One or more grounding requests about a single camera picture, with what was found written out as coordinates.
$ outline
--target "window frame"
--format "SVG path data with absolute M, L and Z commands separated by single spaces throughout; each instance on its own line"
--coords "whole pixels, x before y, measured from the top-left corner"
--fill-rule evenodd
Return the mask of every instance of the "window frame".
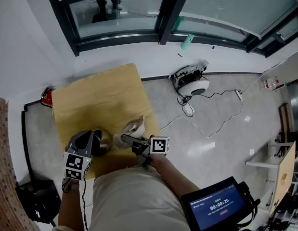
M 186 0 L 162 0 L 159 15 L 153 30 L 118 31 L 107 33 L 106 35 L 93 35 L 91 37 L 80 38 L 69 6 L 71 3 L 78 1 L 83 0 L 50 0 L 59 25 L 75 56 L 79 56 L 79 53 L 82 51 L 122 44 L 158 42 L 160 45 L 165 45 L 167 42 L 184 42 L 188 35 L 188 32 L 173 31 L 173 27 Z M 229 47 L 246 51 L 246 53 L 253 52 L 263 55 L 264 57 L 269 57 L 298 37 L 298 32 L 296 32 L 286 40 L 283 40 L 280 35 L 277 34 L 281 28 L 287 25 L 287 23 L 296 16 L 298 16 L 298 7 L 279 24 L 275 25 L 261 39 L 254 35 L 249 35 L 245 40 L 239 42 L 206 33 L 191 32 L 191 34 L 194 36 L 193 43 Z M 259 49 L 258 46 L 270 37 L 274 37 L 275 40 L 263 49 Z

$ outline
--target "white t-shirt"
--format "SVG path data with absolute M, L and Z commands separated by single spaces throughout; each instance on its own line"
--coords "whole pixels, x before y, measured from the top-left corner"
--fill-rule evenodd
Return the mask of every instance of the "white t-shirt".
M 53 231 L 70 231 L 56 227 Z M 181 204 L 150 168 L 118 170 L 94 181 L 89 231 L 189 231 Z

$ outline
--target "white marker cube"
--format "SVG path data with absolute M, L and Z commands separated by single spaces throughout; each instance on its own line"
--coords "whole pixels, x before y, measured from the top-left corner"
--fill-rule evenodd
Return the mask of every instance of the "white marker cube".
M 64 176 L 83 180 L 91 166 L 91 158 L 64 152 Z
M 151 138 L 150 154 L 166 154 L 170 147 L 170 137 L 157 136 Z

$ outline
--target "window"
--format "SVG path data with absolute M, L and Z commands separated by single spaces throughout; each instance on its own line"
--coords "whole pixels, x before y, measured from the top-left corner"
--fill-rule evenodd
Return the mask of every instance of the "window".
M 298 0 L 50 0 L 77 56 L 99 47 L 169 41 L 268 57 L 298 37 Z

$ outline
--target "tiled floor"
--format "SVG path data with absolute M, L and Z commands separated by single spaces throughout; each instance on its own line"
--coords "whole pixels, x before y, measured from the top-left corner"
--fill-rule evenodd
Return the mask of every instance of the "tiled floor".
M 210 87 L 204 94 L 224 90 L 244 90 L 258 75 L 207 75 Z M 167 79 L 143 83 L 160 128 L 184 113 L 176 102 L 176 94 Z M 267 171 L 245 165 L 246 159 L 280 130 L 278 106 L 283 103 L 279 91 L 267 92 L 259 84 L 251 85 L 243 93 L 244 106 L 237 117 L 227 122 L 221 131 L 205 138 L 200 131 L 183 118 L 162 130 L 170 136 L 168 158 L 190 180 L 204 188 L 229 176 L 238 182 L 246 181 L 254 198 L 263 195 Z M 193 97 L 190 101 L 194 116 L 188 118 L 208 136 L 217 131 L 224 120 L 239 113 L 241 101 L 235 92 L 212 98 Z M 26 113 L 27 142 L 33 170 L 52 179 L 61 192 L 63 153 L 52 115 L 52 109 L 35 104 Z M 215 143 L 215 147 L 206 149 Z M 86 205 L 92 203 L 93 180 L 87 181 Z M 88 223 L 91 207 L 86 208 Z

